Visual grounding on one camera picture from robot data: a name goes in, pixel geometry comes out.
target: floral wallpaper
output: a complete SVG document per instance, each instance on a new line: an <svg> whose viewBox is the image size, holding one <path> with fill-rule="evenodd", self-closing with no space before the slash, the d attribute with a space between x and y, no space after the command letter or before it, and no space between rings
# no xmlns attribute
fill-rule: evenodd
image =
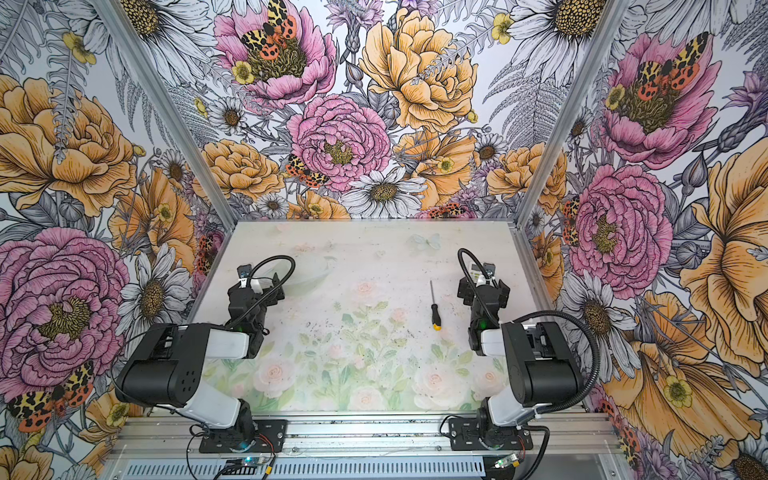
<svg viewBox="0 0 768 480"><path fill-rule="evenodd" d="M630 10L526 234L635 476L768 478L768 4Z"/></svg>
<svg viewBox="0 0 768 480"><path fill-rule="evenodd" d="M605 2L519 3L122 5L235 214L298 220L514 217ZM88 12L66 15L120 71Z"/></svg>
<svg viewBox="0 0 768 480"><path fill-rule="evenodd" d="M224 240L194 182L87 3L0 2L0 478L94 480L142 415L125 342L186 321Z"/></svg>

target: screwdriver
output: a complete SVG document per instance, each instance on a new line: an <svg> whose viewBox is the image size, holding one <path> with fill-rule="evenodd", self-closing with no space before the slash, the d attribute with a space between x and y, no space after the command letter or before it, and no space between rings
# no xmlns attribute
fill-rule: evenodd
<svg viewBox="0 0 768 480"><path fill-rule="evenodd" d="M435 288L432 286L432 281L429 281L429 290L432 292L432 328L440 330L442 328L442 321L440 320L440 314L437 311L437 302L435 301Z"/></svg>

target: base mounting plate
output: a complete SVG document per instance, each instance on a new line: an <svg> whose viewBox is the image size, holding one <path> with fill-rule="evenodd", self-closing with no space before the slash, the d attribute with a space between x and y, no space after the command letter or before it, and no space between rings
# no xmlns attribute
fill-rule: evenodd
<svg viewBox="0 0 768 480"><path fill-rule="evenodd" d="M275 448L275 453L283 451L283 441L286 436L287 420L254 420L256 424L256 434L264 435ZM204 438L200 442L200 453L271 453L270 445L262 439L256 437L256 441L247 450L240 451L238 445L229 445L226 442L217 440L215 437Z"/></svg>
<svg viewBox="0 0 768 480"><path fill-rule="evenodd" d="M467 452L469 450L530 450L533 449L531 433L517 429L491 429L486 440L480 439L477 419L448 419L451 450Z"/></svg>

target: daisy center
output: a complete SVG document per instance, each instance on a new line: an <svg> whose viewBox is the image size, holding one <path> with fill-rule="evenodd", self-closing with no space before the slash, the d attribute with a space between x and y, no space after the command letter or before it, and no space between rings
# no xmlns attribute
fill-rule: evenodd
<svg viewBox="0 0 768 480"><path fill-rule="evenodd" d="M165 290L158 280L150 280L141 295L141 315L147 319L153 319L163 309Z"/></svg>
<svg viewBox="0 0 768 480"><path fill-rule="evenodd" d="M51 340L59 333L66 333L69 338L78 339L91 320L92 312L88 304L77 297L54 303L48 309L51 311L51 320L40 325L38 331Z"/></svg>
<svg viewBox="0 0 768 480"><path fill-rule="evenodd" d="M128 404L127 403L118 403L115 406L112 406L112 408L109 411L109 415L107 416L107 425L110 427L119 427L122 426L125 423L125 416L128 413Z"/></svg>
<svg viewBox="0 0 768 480"><path fill-rule="evenodd" d="M174 180L181 181L184 176L184 169L179 164L170 164L168 166L168 175Z"/></svg>
<svg viewBox="0 0 768 480"><path fill-rule="evenodd" d="M394 184L374 185L371 188L371 198L376 202L386 202L395 198L397 186Z"/></svg>
<svg viewBox="0 0 768 480"><path fill-rule="evenodd" d="M450 158L439 158L437 168L441 173L449 174L453 168L454 162Z"/></svg>
<svg viewBox="0 0 768 480"><path fill-rule="evenodd" d="M310 204L307 208L315 217L323 212L323 208L319 204Z"/></svg>
<svg viewBox="0 0 768 480"><path fill-rule="evenodd" d="M285 40L286 44L280 49L277 58L265 60L261 55L251 55L248 58L253 76L259 81L270 78L280 78L284 75L301 78L306 68L306 54L299 46L297 38Z"/></svg>
<svg viewBox="0 0 768 480"><path fill-rule="evenodd" d="M598 220L598 231L592 236L592 241L598 247L600 253L611 253L614 251L618 240L614 235L616 233L616 224L608 223L605 215Z"/></svg>
<svg viewBox="0 0 768 480"><path fill-rule="evenodd" d="M577 37L591 35L598 26L605 0L563 0L559 4L554 26L566 35Z"/></svg>
<svg viewBox="0 0 768 480"><path fill-rule="evenodd" d="M731 465L743 480L768 480L768 471L765 466L752 455L740 452L739 458L733 460Z"/></svg>
<svg viewBox="0 0 768 480"><path fill-rule="evenodd" d="M163 223L170 223L174 219L174 212L171 211L169 204L160 204L155 209L155 214L160 218Z"/></svg>
<svg viewBox="0 0 768 480"><path fill-rule="evenodd" d="M236 127L240 123L240 113L237 110L224 111L224 123L230 127Z"/></svg>
<svg viewBox="0 0 768 480"><path fill-rule="evenodd" d="M347 147L342 141L337 141L333 145L326 142L323 150L331 156L332 164L346 165L352 161L352 149Z"/></svg>
<svg viewBox="0 0 768 480"><path fill-rule="evenodd" d="M578 137L579 135L584 133L584 121L580 118L574 122L574 126L571 127L571 136L572 137Z"/></svg>
<svg viewBox="0 0 768 480"><path fill-rule="evenodd" d="M480 148L478 155L480 155L480 160L482 161L489 160L493 158L494 155L496 155L496 148L493 145L485 145L484 147Z"/></svg>
<svg viewBox="0 0 768 480"><path fill-rule="evenodd" d="M160 19L149 0L120 0L120 3L139 35L146 38L160 31Z"/></svg>
<svg viewBox="0 0 768 480"><path fill-rule="evenodd" d="M584 305L584 316L590 328L598 335L607 335L611 331L611 318L608 311L595 300L587 300Z"/></svg>

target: red wire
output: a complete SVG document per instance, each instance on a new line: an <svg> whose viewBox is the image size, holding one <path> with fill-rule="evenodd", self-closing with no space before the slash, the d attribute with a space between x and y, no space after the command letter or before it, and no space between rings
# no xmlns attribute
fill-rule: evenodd
<svg viewBox="0 0 768 480"><path fill-rule="evenodd" d="M523 448L523 457L520 458L520 461L522 462L525 460L525 442L523 442L523 439L520 435L518 435L518 438L520 439L520 446Z"/></svg>

